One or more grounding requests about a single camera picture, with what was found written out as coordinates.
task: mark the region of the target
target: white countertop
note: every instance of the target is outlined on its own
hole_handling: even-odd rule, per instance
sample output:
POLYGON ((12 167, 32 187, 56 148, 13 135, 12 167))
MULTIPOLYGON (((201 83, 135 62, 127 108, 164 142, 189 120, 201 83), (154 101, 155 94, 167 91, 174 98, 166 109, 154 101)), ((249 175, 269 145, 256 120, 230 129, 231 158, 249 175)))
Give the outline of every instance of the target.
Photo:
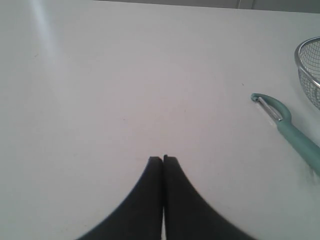
POLYGON ((0 239, 72 240, 149 156, 259 240, 320 236, 320 180, 250 100, 282 101, 320 145, 296 46, 320 14, 105 1, 0 8, 0 239))

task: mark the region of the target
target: vegetable peeler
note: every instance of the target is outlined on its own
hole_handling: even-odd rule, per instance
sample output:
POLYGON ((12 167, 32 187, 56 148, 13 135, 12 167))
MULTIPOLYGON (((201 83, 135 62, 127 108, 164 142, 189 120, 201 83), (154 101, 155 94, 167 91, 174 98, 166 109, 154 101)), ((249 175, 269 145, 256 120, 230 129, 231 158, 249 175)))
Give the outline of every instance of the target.
POLYGON ((253 93, 251 100, 263 106, 275 121, 278 131, 320 177, 320 148, 291 123, 288 108, 277 99, 260 93, 253 93))

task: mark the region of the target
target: black object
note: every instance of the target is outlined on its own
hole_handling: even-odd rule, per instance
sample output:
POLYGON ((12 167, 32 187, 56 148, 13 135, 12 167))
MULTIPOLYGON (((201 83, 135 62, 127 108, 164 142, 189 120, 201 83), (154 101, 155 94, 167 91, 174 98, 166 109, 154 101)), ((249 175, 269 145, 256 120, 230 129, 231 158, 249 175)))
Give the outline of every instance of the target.
POLYGON ((254 240, 206 203, 175 157, 164 156, 163 189, 167 240, 254 240))
POLYGON ((160 240, 163 162, 150 157, 131 193, 104 221, 78 240, 160 240))

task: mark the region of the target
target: metal strainer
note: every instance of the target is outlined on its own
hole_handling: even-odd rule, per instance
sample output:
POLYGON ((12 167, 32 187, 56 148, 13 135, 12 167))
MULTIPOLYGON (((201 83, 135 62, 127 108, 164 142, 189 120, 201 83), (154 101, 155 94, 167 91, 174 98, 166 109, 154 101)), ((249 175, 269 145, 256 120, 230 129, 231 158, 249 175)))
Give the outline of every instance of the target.
POLYGON ((294 59, 304 93, 320 110, 320 36, 301 43, 294 59))

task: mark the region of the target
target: teal peeler handle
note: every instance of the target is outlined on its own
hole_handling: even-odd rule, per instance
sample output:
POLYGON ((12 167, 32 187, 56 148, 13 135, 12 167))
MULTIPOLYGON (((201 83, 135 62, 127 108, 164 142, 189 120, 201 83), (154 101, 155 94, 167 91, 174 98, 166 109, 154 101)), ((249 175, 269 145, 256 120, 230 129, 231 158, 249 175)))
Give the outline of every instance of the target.
POLYGON ((259 97, 281 114, 283 119, 275 121, 278 131, 320 176, 320 148, 291 123, 291 113, 282 102, 260 93, 251 95, 251 99, 255 102, 259 97))

